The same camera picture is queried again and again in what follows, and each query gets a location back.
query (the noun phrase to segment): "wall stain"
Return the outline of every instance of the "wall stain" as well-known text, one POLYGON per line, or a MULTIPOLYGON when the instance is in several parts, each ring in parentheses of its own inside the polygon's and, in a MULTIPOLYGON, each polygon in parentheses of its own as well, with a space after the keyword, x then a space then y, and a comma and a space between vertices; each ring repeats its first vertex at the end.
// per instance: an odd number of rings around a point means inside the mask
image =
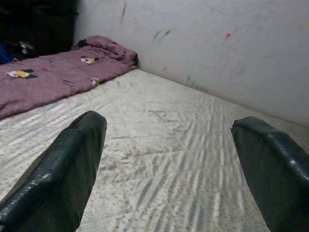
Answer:
POLYGON ((158 31, 153 37, 153 43, 157 42, 157 44, 161 43, 165 37, 167 37, 173 29, 163 29, 158 31))
POLYGON ((126 14, 126 2, 125 2, 124 7, 123 7, 123 9, 122 9, 122 14, 121 14, 121 19, 120 19, 120 25, 122 25, 123 22, 124 22, 125 14, 126 14))

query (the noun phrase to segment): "white mattress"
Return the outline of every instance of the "white mattress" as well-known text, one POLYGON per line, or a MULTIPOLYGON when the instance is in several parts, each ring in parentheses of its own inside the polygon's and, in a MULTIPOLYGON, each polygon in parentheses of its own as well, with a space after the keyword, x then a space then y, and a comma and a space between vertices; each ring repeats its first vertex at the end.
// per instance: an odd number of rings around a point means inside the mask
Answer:
POLYGON ((267 232, 234 149, 233 121, 258 116, 309 151, 302 127, 135 70, 0 121, 0 198, 87 110, 105 116, 108 130, 79 232, 267 232))

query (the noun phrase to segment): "blue fabric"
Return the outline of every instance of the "blue fabric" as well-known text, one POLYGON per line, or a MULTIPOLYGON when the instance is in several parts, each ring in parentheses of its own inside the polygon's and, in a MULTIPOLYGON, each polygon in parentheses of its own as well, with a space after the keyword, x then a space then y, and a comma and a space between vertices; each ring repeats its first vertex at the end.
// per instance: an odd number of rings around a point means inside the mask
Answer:
POLYGON ((12 54, 7 51, 9 47, 3 43, 0 43, 0 60, 2 64, 10 63, 13 60, 12 54))

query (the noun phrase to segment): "pink blanket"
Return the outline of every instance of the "pink blanket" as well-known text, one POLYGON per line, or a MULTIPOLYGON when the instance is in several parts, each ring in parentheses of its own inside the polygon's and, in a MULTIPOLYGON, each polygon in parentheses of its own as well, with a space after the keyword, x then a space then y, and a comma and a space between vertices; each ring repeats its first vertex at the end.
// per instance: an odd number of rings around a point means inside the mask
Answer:
POLYGON ((95 36, 74 50, 0 66, 0 119, 84 92, 132 70, 137 55, 95 36))

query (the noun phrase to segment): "red mark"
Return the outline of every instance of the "red mark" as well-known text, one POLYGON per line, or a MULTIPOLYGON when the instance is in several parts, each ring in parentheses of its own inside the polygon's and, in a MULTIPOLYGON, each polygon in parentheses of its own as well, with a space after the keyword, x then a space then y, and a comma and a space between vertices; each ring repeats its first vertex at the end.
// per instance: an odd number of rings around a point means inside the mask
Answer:
POLYGON ((231 37, 231 33, 226 34, 225 40, 228 40, 231 37))

